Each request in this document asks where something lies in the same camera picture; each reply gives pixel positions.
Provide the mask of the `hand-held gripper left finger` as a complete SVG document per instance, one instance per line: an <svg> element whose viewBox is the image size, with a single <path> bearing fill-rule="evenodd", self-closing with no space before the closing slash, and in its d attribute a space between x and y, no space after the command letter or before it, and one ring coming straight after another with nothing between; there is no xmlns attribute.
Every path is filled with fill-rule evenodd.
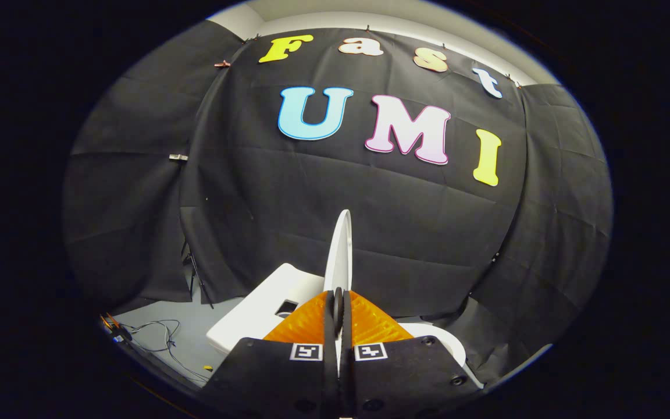
<svg viewBox="0 0 670 419"><path fill-rule="evenodd" d="M203 403L223 418L337 418L340 290L300 307L311 311L302 339L243 338L203 387Z"/></svg>

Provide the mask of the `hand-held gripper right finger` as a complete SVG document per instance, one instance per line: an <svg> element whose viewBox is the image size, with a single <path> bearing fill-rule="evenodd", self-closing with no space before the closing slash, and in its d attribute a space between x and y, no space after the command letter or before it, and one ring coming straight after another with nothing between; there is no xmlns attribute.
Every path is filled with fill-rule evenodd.
<svg viewBox="0 0 670 419"><path fill-rule="evenodd" d="M352 290L342 300L340 417L436 418L481 392L449 331L398 322Z"/></svg>

